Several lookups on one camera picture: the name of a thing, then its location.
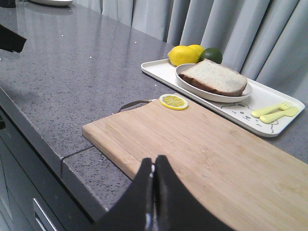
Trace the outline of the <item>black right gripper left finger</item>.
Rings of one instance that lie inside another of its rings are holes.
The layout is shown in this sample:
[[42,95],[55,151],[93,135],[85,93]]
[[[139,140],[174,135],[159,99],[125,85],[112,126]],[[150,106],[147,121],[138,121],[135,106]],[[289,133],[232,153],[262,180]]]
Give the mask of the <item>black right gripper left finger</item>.
[[151,231],[154,216],[154,173],[145,158],[118,202],[93,226],[94,231]]

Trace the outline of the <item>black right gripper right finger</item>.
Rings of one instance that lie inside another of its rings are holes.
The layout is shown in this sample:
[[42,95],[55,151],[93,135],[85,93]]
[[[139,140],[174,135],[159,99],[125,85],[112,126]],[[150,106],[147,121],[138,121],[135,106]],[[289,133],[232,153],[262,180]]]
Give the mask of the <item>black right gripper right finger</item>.
[[164,155],[155,161],[156,210],[160,231],[231,231],[189,192]]

